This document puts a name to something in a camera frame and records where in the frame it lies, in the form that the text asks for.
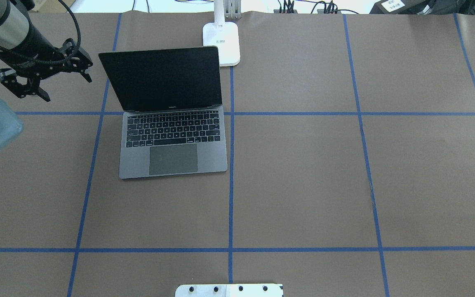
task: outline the touchpad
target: touchpad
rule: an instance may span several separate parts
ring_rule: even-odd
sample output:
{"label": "touchpad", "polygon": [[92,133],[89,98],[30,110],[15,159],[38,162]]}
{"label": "touchpad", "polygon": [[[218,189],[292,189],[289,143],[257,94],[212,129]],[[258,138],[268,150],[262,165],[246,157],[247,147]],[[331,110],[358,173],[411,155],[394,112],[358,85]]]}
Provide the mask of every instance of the touchpad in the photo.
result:
{"label": "touchpad", "polygon": [[149,149],[149,175],[198,171],[198,145],[152,146]]}

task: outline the open laptop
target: open laptop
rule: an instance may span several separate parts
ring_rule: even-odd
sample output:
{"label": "open laptop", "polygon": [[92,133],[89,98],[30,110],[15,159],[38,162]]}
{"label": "open laptop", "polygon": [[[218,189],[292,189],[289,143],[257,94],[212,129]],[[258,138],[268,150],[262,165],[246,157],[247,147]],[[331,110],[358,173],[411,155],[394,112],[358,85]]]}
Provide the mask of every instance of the open laptop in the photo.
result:
{"label": "open laptop", "polygon": [[217,47],[98,56],[124,109],[121,179],[226,171]]}

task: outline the barcode label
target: barcode label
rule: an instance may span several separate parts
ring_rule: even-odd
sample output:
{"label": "barcode label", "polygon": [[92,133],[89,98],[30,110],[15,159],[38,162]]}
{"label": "barcode label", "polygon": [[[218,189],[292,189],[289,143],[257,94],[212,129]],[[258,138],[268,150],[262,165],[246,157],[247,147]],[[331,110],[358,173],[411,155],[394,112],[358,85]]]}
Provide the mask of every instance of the barcode label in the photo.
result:
{"label": "barcode label", "polygon": [[402,3],[401,0],[388,0],[386,2],[382,2],[382,6],[386,8],[388,12],[392,12],[404,7],[404,3]]}

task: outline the laptop keyboard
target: laptop keyboard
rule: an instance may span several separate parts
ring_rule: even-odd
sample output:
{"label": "laptop keyboard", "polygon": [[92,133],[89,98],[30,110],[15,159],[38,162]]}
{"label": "laptop keyboard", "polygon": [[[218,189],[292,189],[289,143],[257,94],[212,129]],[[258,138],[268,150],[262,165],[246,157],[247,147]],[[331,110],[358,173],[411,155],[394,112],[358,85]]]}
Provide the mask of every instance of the laptop keyboard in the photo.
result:
{"label": "laptop keyboard", "polygon": [[126,147],[221,141],[219,111],[128,116]]}

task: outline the black laptop screen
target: black laptop screen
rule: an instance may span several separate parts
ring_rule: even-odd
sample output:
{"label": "black laptop screen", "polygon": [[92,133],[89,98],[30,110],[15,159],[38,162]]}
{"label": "black laptop screen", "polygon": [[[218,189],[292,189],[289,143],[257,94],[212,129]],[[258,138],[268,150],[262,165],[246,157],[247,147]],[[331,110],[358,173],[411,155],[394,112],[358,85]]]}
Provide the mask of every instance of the black laptop screen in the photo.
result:
{"label": "black laptop screen", "polygon": [[100,53],[125,111],[222,104],[217,47]]}

